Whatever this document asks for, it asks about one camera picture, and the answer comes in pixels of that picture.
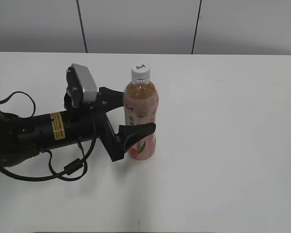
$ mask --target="white bottle cap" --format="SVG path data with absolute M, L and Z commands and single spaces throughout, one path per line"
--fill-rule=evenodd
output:
M 131 79 L 135 83 L 148 83 L 150 81 L 150 66 L 146 63 L 136 63 L 131 67 Z

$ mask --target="pink label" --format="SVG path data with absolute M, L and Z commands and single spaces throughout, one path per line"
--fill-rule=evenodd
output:
M 142 125 L 150 122 L 155 123 L 155 114 L 158 105 L 159 96 L 157 93 L 144 100 L 133 99 L 127 94 L 124 94 L 126 125 Z M 151 134 L 131 147 L 129 153 L 133 158 L 145 160 L 153 155 L 155 146 L 155 134 Z

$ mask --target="plastic bottle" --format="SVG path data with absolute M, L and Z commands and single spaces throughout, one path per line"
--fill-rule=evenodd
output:
M 150 82 L 150 67 L 137 63 L 131 67 L 131 82 L 124 91 L 124 110 L 126 125 L 155 123 L 159 105 L 159 95 Z M 129 154 L 137 160 L 150 158 L 155 151 L 156 137 L 151 134 L 130 148 Z

